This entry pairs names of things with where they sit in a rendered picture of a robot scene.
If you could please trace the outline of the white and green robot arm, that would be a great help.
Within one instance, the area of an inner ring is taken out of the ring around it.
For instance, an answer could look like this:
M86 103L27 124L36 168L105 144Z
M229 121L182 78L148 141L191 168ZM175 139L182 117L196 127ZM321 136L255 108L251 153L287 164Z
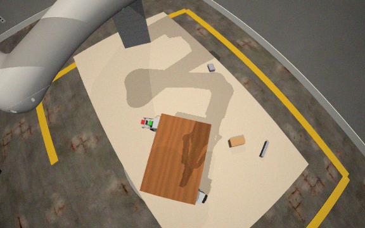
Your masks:
M0 110L26 113L80 45L137 0L57 0L20 43L0 50Z

